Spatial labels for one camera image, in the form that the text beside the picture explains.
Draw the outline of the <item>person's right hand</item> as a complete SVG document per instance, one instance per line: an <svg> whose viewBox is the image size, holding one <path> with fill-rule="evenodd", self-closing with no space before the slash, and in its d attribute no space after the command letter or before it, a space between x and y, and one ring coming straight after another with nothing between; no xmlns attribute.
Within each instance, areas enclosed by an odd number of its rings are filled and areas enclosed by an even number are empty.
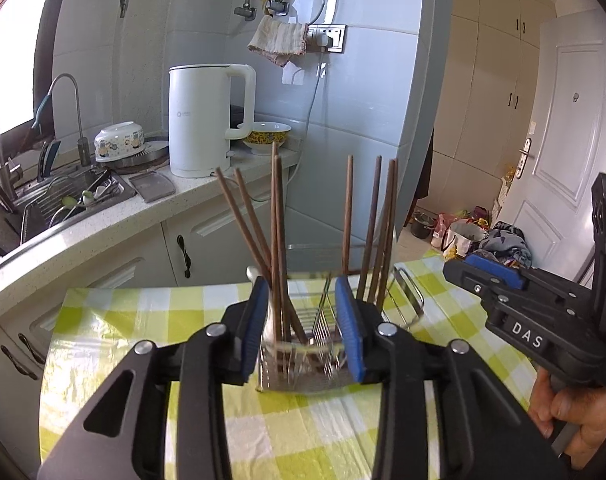
<svg viewBox="0 0 606 480"><path fill-rule="evenodd" d="M564 388L552 390L550 374L539 367L527 413L545 438L553 421L578 426L564 452L574 469L583 469L606 440L606 388Z"/></svg>

